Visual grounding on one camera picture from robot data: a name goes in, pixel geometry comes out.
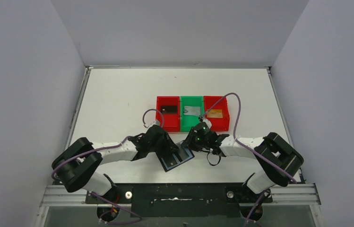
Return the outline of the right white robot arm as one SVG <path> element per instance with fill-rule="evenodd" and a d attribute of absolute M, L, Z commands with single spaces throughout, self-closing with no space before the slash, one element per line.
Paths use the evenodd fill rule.
<path fill-rule="evenodd" d="M 205 122 L 191 128 L 182 146 L 219 157 L 256 159 L 262 170 L 253 173 L 244 183 L 255 194 L 274 185 L 286 187 L 304 163 L 302 155 L 275 132 L 265 137 L 238 138 L 217 134 Z"/>

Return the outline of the red bin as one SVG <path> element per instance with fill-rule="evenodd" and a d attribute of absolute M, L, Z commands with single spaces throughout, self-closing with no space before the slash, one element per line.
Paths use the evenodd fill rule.
<path fill-rule="evenodd" d="M 222 96 L 203 96 L 204 98 L 204 108 L 205 111 L 208 111 Z M 207 114 L 205 118 L 208 119 L 212 126 L 212 131 L 229 131 L 230 126 L 230 114 L 228 109 L 228 102 L 226 98 L 221 100 L 218 104 L 216 104 L 212 109 L 222 109 L 223 110 L 223 118 L 207 118 Z"/>
<path fill-rule="evenodd" d="M 176 105 L 178 106 L 177 114 L 162 114 L 156 113 L 156 119 L 163 125 L 163 129 L 167 132 L 180 132 L 180 97 L 179 96 L 158 96 L 156 99 L 156 109 L 160 111 L 160 106 Z"/>

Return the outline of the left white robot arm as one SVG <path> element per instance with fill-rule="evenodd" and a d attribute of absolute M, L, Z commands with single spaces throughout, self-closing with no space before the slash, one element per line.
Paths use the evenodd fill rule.
<path fill-rule="evenodd" d="M 120 143 L 104 144 L 102 147 L 82 137 L 53 161 L 51 177 L 61 181 L 67 192 L 85 189 L 105 195 L 111 191 L 113 184 L 109 177 L 97 172 L 100 165 L 136 161 L 152 152 L 164 157 L 178 150 L 168 132 L 158 125 L 149 127 L 145 133 L 127 136 Z"/>

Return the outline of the green bin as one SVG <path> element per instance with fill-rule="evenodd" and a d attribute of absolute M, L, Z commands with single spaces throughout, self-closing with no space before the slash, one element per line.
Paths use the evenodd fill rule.
<path fill-rule="evenodd" d="M 192 127 L 199 123 L 199 117 L 204 113 L 204 99 L 203 96 L 181 96 L 180 97 L 180 131 L 189 132 Z M 190 116 L 184 115 L 183 109 L 184 106 L 200 106 L 201 115 L 200 116 Z"/>

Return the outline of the black leather card holder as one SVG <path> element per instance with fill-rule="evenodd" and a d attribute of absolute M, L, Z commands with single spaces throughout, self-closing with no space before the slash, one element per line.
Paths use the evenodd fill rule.
<path fill-rule="evenodd" d="M 195 157 L 193 152 L 189 148 L 182 146 L 182 144 L 183 141 L 176 143 L 176 146 L 178 147 L 177 151 L 163 156 L 160 156 L 159 154 L 156 155 L 165 172 L 171 171 Z"/>

